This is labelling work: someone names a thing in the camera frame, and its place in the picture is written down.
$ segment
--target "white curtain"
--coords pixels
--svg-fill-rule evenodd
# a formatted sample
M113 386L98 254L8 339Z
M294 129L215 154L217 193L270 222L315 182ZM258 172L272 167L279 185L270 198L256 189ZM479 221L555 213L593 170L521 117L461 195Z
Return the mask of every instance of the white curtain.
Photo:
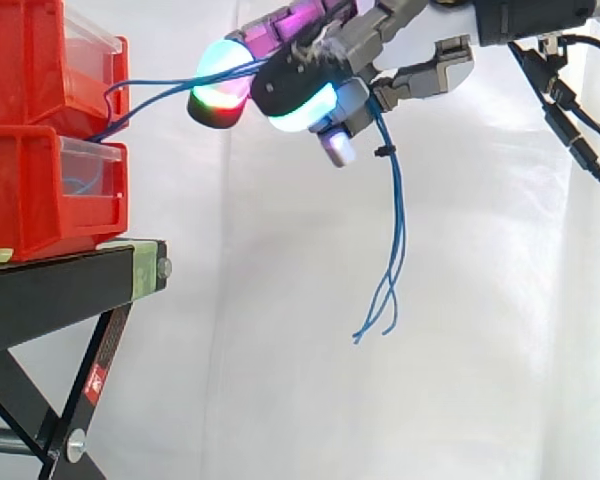
M129 38L136 78L192 75L209 43L280 6L69 3ZM600 55L574 54L600 119ZM410 248L398 328L380 335L388 315L357 347L393 222L372 128L345 170L255 108L206 130L183 97L119 136L131 233L168 240L175 271L134 307L90 432L107 478L600 480L600 186L506 49L476 64L387 116ZM58 407L88 327L16 351ZM35 466L0 460L0 480Z

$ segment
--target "black metal stand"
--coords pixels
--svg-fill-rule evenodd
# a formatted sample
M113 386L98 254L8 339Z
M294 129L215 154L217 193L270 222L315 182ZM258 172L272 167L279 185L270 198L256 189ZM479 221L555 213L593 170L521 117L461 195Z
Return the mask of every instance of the black metal stand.
M0 265L0 453L42 462L40 480L100 480L86 436L132 303L163 290L164 242L116 242L101 251ZM9 348L100 315L62 415Z

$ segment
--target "blue cable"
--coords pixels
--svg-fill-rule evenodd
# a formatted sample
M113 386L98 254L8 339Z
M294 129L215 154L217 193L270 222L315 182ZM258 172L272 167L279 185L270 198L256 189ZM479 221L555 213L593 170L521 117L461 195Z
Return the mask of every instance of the blue cable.
M390 334L397 326L398 299L395 291L395 286L398 278L400 277L400 274L402 273L402 268L404 266L404 261L407 254L406 211L404 207L404 192L402 190L402 172L400 168L400 162L398 161L398 156L395 153L395 149L392 148L393 142L391 140L391 135L384 121L384 118L382 117L380 107L375 102L371 102L370 109L375 117L378 130L380 131L385 146L388 147L390 152L389 156L391 159L391 170L393 174L393 201L395 223L393 245L391 248L389 266L384 276L380 280L380 283L374 293L373 300L371 302L371 306L369 307L369 312L367 314L367 318L365 319L364 325L358 332L356 332L353 335L354 343L356 345L360 343L364 335L375 325L378 319L383 315L387 304L389 303L389 299L391 299L393 302L393 321L391 325L382 332L382 334ZM386 283L388 283L387 293L385 294L383 302L378 308L377 312L375 312L380 292L382 292L382 289L384 288Z
M199 87L203 85L210 85L213 83L226 82L229 80L234 80L237 78L248 77L250 75L254 75L258 72L260 66L262 66L266 62L266 59L255 60L253 62L245 63L243 65L239 65L237 67L231 68L224 72L216 73L213 75L207 75L204 77L194 77L184 80L126 80L124 82L117 83L111 86L105 92L105 100L107 102L107 116L108 116L108 127L101 133L94 135L87 139L90 142L101 142L105 138L116 133L120 128L122 128L134 115L136 115L141 110L144 110L148 106L154 104L155 102L162 100L163 98L169 97L171 95L175 95L176 93L184 92L190 90L194 87ZM114 91L122 88L126 85L176 85L175 87L166 90L148 100L138 105L136 108L131 110L129 113L121 117L115 122L111 122L112 116L112 108L111 102L109 101L109 95Z

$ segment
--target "bolt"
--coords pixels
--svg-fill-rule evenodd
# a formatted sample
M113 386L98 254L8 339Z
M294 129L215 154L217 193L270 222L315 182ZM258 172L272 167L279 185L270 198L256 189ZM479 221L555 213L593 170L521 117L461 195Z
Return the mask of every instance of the bolt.
M78 463L87 451L87 434L78 428L74 430L67 441L67 460Z
M162 280L166 280L173 273L173 264L168 258L161 258L158 260L158 277Z

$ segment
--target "stacked red bins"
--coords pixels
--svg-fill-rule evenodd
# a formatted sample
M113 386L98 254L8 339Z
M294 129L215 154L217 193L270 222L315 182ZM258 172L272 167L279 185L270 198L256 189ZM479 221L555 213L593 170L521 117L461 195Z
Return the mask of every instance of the stacked red bins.
M95 248L127 229L127 152L84 141L128 79L124 39L61 0L0 0L0 260ZM112 120L129 111L112 95Z

